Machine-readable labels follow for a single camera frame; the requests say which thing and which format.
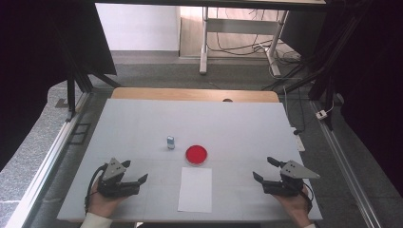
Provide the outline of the person's left hand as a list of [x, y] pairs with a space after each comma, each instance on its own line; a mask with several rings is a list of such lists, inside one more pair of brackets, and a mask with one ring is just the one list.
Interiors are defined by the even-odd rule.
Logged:
[[123, 198], [106, 198], [102, 194], [98, 192], [98, 182], [95, 182], [90, 190], [89, 195], [89, 204], [87, 207], [87, 211], [91, 214], [103, 217], [110, 218], [117, 207], [126, 200], [126, 197]]

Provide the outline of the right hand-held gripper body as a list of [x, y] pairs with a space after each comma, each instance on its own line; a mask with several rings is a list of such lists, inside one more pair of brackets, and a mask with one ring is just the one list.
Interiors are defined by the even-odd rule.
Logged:
[[319, 179], [320, 175], [296, 161], [289, 160], [280, 168], [280, 180], [264, 180], [262, 184], [265, 194], [295, 197], [302, 192], [304, 179]]

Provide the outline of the wooden table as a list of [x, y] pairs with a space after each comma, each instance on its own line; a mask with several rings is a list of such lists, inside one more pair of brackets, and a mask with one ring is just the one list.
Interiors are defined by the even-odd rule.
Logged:
[[232, 101], [238, 103], [279, 102], [278, 94], [273, 91], [151, 87], [118, 87], [113, 90], [111, 98], [165, 101]]

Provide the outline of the aluminium rail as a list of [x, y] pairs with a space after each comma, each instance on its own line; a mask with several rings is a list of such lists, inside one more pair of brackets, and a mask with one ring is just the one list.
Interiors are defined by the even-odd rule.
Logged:
[[363, 190], [358, 178], [350, 165], [345, 153], [334, 133], [325, 122], [317, 119], [317, 122], [329, 144], [332, 153], [336, 159], [337, 165], [343, 175], [344, 180], [355, 199], [356, 205], [368, 228], [382, 228], [381, 222], [372, 206], [367, 194]]
[[55, 136], [54, 141], [42, 160], [41, 165], [38, 167], [37, 172], [32, 177], [24, 196], [20, 200], [16, 201], [18, 205], [15, 207], [14, 212], [11, 214], [8, 223], [4, 228], [23, 228], [27, 224], [29, 216], [32, 214], [34, 209], [35, 202], [39, 199], [42, 189], [46, 185], [46, 182], [48, 181], [56, 162], [58, 162], [60, 159], [61, 154], [66, 147], [67, 140], [70, 138], [74, 127], [81, 118], [81, 114], [83, 113], [83, 109], [85, 108], [89, 98], [90, 93], [88, 92], [84, 92], [80, 96], [78, 102], [75, 104], [75, 116], [72, 117], [70, 121], [63, 122], [60, 131]]

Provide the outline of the white desk frame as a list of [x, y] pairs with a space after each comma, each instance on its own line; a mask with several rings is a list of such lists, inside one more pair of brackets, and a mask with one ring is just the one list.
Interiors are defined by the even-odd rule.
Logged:
[[202, 8], [202, 43], [200, 57], [200, 75], [207, 72], [207, 35], [209, 32], [215, 33], [233, 33], [233, 34], [255, 34], [269, 35], [272, 37], [270, 47], [264, 47], [263, 51], [268, 60], [269, 67], [273, 76], [278, 77], [280, 70], [278, 68], [275, 52], [281, 35], [288, 11], [280, 10], [279, 19], [277, 21], [264, 20], [243, 20], [243, 19], [224, 19], [216, 16], [209, 17], [209, 8]]

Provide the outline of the white paper sheet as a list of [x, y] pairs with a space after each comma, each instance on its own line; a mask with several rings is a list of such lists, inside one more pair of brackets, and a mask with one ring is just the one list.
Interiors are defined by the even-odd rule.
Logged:
[[181, 212], [212, 212], [212, 170], [184, 167], [182, 169], [178, 210]]

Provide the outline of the round red ink pad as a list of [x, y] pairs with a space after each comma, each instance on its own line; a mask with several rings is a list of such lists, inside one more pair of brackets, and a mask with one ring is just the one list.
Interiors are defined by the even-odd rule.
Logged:
[[201, 145], [191, 145], [185, 151], [185, 158], [191, 165], [202, 165], [207, 159], [207, 150]]

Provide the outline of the black metal stand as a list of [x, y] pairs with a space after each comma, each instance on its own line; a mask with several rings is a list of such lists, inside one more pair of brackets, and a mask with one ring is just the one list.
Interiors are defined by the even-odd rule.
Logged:
[[314, 32], [308, 29], [314, 29], [315, 26], [318, 26], [317, 47], [313, 54], [294, 61], [294, 64], [297, 64], [295, 68], [285, 76], [280, 77], [278, 81], [266, 86], [265, 89], [274, 90], [284, 80], [289, 80], [305, 67], [309, 67], [310, 72], [305, 78], [285, 87], [285, 90], [281, 91], [280, 94], [291, 92], [308, 83], [315, 82], [308, 93], [308, 97], [311, 100], [317, 100], [326, 91], [326, 108], [332, 112], [334, 87], [331, 71], [334, 69], [338, 55], [353, 34], [362, 13], [371, 1], [325, 0], [324, 6], [289, 9], [286, 21], [292, 21], [291, 27], [294, 31], [303, 32], [305, 30], [308, 35], [312, 35]]
[[79, 65], [78, 62], [74, 60], [69, 50], [65, 50], [64, 55], [68, 65], [67, 122], [71, 122], [76, 115], [75, 86], [78, 85], [79, 88], [85, 93], [91, 92], [93, 89], [93, 84], [89, 80], [89, 75], [95, 76], [96, 78], [105, 82], [107, 85], [112, 86], [113, 88], [120, 87], [121, 85], [114, 80], [108, 78], [104, 73], [96, 70], [88, 63], [82, 63]]

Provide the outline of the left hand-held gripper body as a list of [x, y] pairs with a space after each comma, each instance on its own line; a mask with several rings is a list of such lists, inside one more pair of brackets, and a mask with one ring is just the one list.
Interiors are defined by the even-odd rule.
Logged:
[[98, 192], [106, 198], [123, 198], [138, 195], [140, 184], [136, 181], [122, 182], [127, 168], [123, 167], [121, 162], [112, 158], [102, 168], [103, 173], [98, 181]]

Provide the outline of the black curtain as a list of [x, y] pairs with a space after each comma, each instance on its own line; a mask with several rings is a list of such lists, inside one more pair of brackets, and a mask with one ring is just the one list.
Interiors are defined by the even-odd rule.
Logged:
[[341, 94], [341, 115], [370, 150], [403, 197], [403, 0], [336, 0], [326, 16], [323, 47], [357, 25], [330, 71], [317, 78], [310, 97], [331, 85]]
[[0, 171], [39, 119], [51, 87], [116, 69], [96, 5], [0, 0]]

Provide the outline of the large white board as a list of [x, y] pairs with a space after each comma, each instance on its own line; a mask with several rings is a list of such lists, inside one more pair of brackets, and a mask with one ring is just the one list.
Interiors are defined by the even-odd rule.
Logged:
[[[175, 148], [166, 138], [175, 139]], [[185, 151], [201, 145], [202, 165]], [[125, 181], [148, 174], [138, 195], [126, 199], [114, 219], [144, 222], [270, 222], [287, 214], [253, 178], [276, 181], [279, 171], [267, 157], [299, 162], [295, 136], [280, 103], [183, 102], [110, 99], [106, 102], [78, 172], [58, 214], [81, 221], [84, 197], [94, 171], [112, 158], [131, 161]], [[182, 169], [212, 170], [212, 212], [178, 210]]]

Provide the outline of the person's right hand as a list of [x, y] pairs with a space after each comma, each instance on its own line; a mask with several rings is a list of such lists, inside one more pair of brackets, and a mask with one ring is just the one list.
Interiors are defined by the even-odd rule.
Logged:
[[297, 228], [303, 228], [313, 223], [308, 218], [308, 202], [303, 196], [287, 198], [274, 195], [274, 198], [281, 204]]

